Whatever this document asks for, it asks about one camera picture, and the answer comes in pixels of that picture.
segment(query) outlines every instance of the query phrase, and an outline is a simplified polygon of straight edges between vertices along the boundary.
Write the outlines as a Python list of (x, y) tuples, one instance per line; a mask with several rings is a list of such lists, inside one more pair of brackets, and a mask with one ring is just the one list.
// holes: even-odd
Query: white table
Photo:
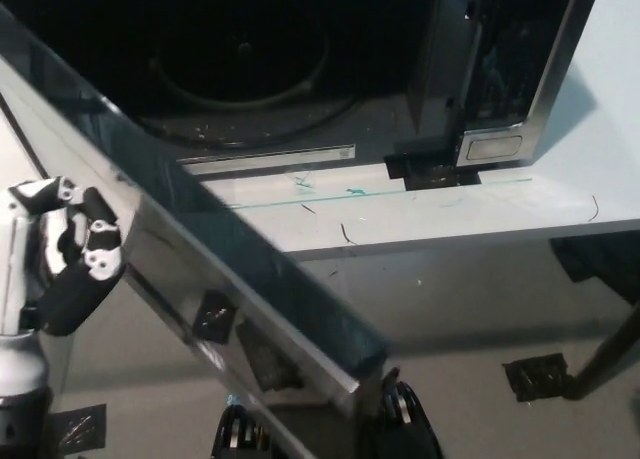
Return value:
[[(597, 0), (539, 159), (482, 184), (407, 192), (384, 165), (208, 182), (301, 259), (640, 228), (640, 0)], [(0, 124), (0, 186), (35, 177)]]

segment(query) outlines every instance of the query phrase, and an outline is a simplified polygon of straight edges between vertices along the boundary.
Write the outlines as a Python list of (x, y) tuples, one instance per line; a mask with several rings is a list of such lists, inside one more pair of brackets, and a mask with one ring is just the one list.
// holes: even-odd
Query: metal frame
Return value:
[[(569, 7), (560, 25), (560, 30), (527, 118), (520, 124), (513, 124), (508, 127), (466, 131), (460, 144), (457, 166), (526, 160), (533, 157), (594, 2), (595, 0), (569, 1)], [(516, 154), (491, 159), (468, 159), (469, 149), (473, 142), (514, 136), (522, 137), (522, 145)]]

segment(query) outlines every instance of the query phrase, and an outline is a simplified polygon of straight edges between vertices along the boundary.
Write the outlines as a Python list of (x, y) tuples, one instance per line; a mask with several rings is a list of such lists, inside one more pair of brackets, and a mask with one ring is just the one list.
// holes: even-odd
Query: white surface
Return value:
[[(443, 238), (638, 228), (638, 30), (640, 0), (597, 0), (532, 167), (484, 173), (479, 186), (419, 192), (404, 191), (381, 165), (208, 186), (278, 248), (306, 257), (356, 245), (380, 251)], [(33, 129), (26, 112), (19, 120)], [(1, 128), (0, 186), (34, 177)]]

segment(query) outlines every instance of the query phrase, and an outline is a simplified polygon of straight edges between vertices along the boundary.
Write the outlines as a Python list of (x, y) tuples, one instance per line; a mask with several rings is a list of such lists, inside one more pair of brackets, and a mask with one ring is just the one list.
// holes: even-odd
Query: floor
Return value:
[[(580, 402), (520, 404), (509, 389), (503, 363), (561, 351), (575, 371), (629, 310), (597, 280), (572, 284), (546, 243), (304, 267), (392, 341), (447, 458), (640, 458), (640, 351)], [(107, 448), (86, 458), (208, 459), (227, 391), (126, 285), (69, 364), (56, 407), (108, 404)]]

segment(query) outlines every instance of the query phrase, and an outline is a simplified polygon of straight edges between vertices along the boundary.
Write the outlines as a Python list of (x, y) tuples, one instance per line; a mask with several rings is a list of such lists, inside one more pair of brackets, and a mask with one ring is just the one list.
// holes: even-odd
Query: robotic hand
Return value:
[(124, 272), (117, 217), (58, 177), (0, 192), (0, 456), (37, 457), (50, 404), (38, 331), (72, 334)]

